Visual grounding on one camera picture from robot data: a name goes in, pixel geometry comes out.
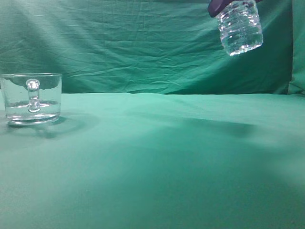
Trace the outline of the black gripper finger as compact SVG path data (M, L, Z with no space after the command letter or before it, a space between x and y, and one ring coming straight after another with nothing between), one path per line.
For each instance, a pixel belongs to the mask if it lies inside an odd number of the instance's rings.
M211 0L208 5L208 12L210 17L216 17L232 0Z

